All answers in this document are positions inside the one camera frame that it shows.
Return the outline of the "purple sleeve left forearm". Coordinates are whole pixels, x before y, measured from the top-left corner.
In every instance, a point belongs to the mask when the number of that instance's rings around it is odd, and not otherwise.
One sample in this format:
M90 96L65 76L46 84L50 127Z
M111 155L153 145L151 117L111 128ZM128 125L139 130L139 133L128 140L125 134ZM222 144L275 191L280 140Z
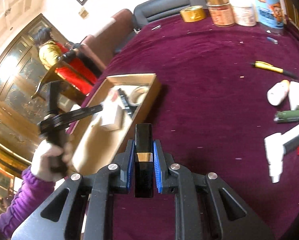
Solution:
M0 215L0 239L11 239L16 228L54 191L48 168L30 166L22 173L22 185L6 212Z

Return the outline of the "left hand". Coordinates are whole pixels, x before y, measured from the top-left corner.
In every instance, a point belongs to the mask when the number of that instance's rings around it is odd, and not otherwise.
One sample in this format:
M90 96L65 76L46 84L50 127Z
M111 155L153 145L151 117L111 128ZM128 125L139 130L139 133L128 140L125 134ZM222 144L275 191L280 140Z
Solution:
M51 168L52 157L61 157L66 167L71 165L73 147L71 142L66 142L64 147L59 147L44 139L34 152L31 173L46 182L57 182L65 177L66 172L53 172Z

